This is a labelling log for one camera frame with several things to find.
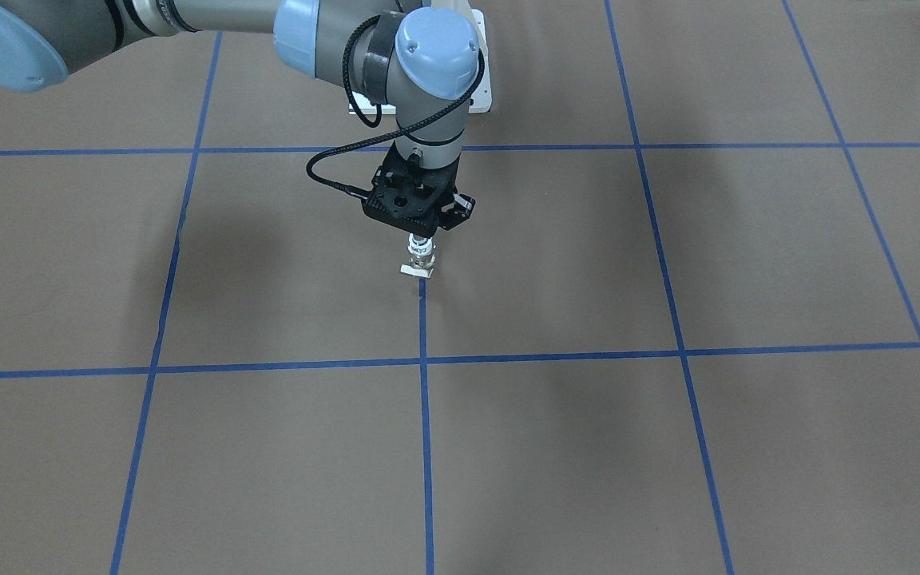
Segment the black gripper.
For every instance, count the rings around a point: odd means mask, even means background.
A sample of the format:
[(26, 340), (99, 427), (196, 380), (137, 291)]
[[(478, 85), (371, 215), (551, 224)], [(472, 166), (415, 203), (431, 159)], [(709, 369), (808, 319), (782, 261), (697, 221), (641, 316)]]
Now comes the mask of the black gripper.
[(448, 166), (420, 167), (415, 154), (406, 159), (388, 153), (372, 178), (372, 190), (362, 200), (369, 218), (420, 237), (432, 237), (471, 218), (476, 200), (458, 192), (460, 160)]

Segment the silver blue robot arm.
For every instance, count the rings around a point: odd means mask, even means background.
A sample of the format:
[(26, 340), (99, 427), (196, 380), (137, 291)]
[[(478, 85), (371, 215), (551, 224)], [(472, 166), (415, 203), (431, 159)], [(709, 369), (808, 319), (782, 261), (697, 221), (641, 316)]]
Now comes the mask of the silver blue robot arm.
[(391, 133), (312, 157), (314, 182), (423, 239), (470, 218), (456, 177), (488, 58), (467, 1), (0, 1), (0, 87), (36, 92), (135, 42), (201, 30), (268, 34), (288, 68), (342, 88), (352, 109), (357, 95), (394, 106)]

